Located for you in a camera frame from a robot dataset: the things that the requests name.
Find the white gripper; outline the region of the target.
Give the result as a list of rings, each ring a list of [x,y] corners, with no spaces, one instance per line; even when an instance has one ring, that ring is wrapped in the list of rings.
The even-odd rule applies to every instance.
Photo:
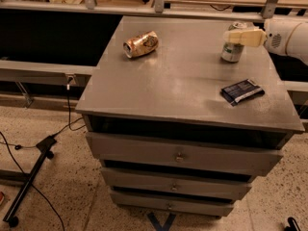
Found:
[[[258,47],[265,42],[266,49],[279,56],[303,55],[303,23],[268,19],[262,29],[231,30],[223,34],[228,43]]]

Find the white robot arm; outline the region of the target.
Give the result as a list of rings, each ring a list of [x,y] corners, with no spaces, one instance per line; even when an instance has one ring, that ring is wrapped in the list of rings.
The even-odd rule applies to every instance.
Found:
[[[308,22],[304,20],[267,19],[263,29],[256,26],[234,29],[226,31],[223,39],[242,46],[264,45],[270,53],[308,64]]]

